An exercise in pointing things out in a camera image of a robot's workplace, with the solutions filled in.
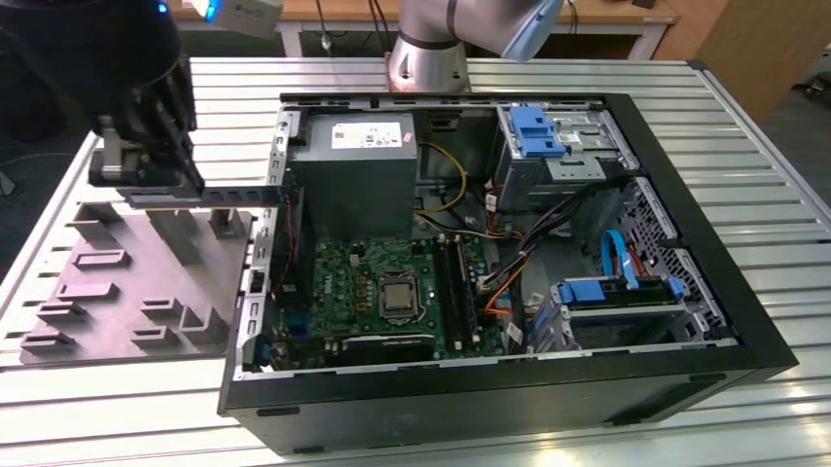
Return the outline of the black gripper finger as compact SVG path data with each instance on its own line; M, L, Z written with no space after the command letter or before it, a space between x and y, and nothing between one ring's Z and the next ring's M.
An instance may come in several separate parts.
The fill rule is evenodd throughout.
M131 198L196 198L205 183L193 161L189 133L196 111L185 56L133 56L141 85L135 91L140 147Z
M140 179L141 148L124 140L109 116L99 118L103 147L95 149L88 181L95 187L133 187Z

